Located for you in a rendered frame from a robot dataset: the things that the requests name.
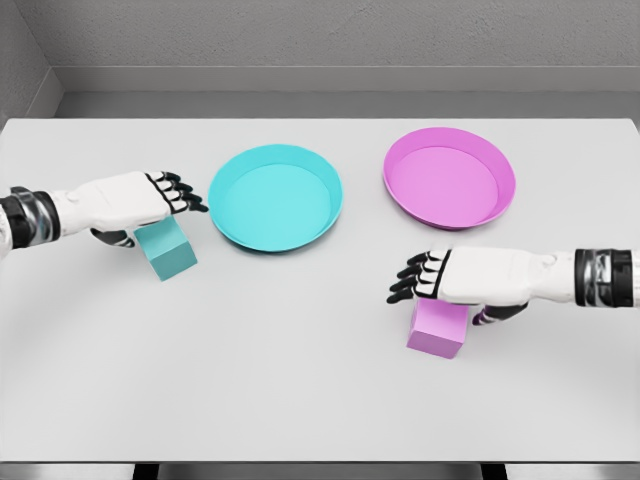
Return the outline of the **pink block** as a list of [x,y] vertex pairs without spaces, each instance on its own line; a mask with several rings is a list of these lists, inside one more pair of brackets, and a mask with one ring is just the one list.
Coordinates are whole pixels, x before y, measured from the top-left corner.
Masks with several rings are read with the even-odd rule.
[[465,305],[419,299],[413,310],[406,346],[453,359],[465,342],[468,315],[469,307]]

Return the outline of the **cyan plate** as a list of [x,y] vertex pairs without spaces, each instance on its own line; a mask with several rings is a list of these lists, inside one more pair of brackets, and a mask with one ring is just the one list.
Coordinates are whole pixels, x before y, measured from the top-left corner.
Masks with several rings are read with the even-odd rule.
[[344,202],[337,170],[318,153],[270,144],[227,161],[208,190],[210,216],[232,242],[251,250],[284,252],[326,233]]

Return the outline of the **pink plate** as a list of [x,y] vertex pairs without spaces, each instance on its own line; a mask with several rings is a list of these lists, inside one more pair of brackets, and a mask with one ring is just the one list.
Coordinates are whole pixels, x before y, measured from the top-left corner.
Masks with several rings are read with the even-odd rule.
[[501,216],[516,192],[502,151],[485,138],[451,127],[412,131],[387,151],[383,179],[407,214],[444,230],[464,230]]

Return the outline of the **cyan block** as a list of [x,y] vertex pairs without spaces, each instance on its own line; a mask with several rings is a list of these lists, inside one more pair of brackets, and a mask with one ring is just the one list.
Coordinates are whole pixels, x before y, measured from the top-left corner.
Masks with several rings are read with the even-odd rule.
[[137,228],[134,235],[161,281],[198,263],[187,236],[173,216]]

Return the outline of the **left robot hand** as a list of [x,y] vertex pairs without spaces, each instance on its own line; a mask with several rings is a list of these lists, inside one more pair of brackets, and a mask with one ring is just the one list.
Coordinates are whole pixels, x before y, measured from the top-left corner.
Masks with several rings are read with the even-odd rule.
[[130,232],[187,211],[206,213],[203,199],[172,172],[131,172],[84,184],[74,191],[66,232],[88,230],[115,247],[135,246]]

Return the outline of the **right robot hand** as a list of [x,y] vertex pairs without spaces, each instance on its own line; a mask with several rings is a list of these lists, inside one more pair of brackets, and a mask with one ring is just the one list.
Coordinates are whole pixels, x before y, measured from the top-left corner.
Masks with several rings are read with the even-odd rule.
[[524,250],[454,247],[411,257],[389,290],[389,304],[413,298],[479,306],[476,326],[510,319],[534,298],[534,277],[548,255]]

